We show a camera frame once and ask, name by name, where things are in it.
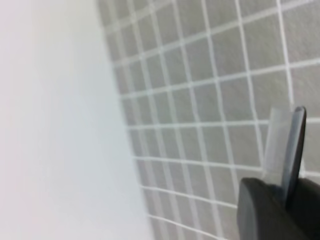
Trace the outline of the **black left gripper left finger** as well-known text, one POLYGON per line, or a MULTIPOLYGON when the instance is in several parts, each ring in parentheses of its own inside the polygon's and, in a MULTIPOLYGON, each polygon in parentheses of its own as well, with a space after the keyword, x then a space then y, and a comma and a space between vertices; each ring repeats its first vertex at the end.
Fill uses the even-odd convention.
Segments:
POLYGON ((237 226, 241 240, 296 240, 298 229, 257 178, 240 181, 237 226))

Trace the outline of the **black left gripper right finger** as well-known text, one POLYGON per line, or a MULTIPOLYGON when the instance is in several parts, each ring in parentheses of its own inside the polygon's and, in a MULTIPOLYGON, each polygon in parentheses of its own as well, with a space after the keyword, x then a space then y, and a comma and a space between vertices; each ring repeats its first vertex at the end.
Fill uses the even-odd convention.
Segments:
POLYGON ((300 178, 292 195, 288 212, 298 228, 310 240, 320 238, 320 185, 300 178))

